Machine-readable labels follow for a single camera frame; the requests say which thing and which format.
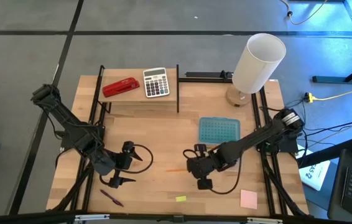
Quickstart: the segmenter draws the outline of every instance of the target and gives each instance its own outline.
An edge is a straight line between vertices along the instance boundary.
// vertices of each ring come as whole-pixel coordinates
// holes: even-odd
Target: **pen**
[[[110,194],[108,194],[108,193],[105,192],[104,190],[100,189],[100,192],[101,192],[103,195],[107,196],[109,199],[111,199],[116,205],[119,205],[119,206],[121,206],[121,207],[124,206],[121,202],[119,202],[118,200],[116,200],[115,198],[113,198]]]

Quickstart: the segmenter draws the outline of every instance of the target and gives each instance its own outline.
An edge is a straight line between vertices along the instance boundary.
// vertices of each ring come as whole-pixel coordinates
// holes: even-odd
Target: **lamp base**
[[[251,94],[243,93],[234,85],[230,85],[226,92],[226,100],[233,106],[244,106],[251,101]]]

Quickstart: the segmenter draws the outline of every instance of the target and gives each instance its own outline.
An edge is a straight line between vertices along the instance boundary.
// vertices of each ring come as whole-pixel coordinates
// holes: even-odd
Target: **red stapler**
[[[125,78],[124,80],[103,87],[105,97],[117,95],[139,87],[139,82],[134,78]]]

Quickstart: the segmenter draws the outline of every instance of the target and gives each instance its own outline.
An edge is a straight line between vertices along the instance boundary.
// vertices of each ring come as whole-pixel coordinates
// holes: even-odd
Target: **sticky note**
[[[185,202],[187,201],[187,196],[179,196],[179,197],[176,197],[176,202]]]
[[[257,209],[257,192],[241,190],[240,206],[243,208]]]

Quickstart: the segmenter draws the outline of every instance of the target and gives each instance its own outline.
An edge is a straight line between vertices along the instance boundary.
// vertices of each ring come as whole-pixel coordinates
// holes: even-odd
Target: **blue tray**
[[[201,118],[200,142],[220,144],[226,141],[241,139],[241,124],[237,119],[229,118]]]

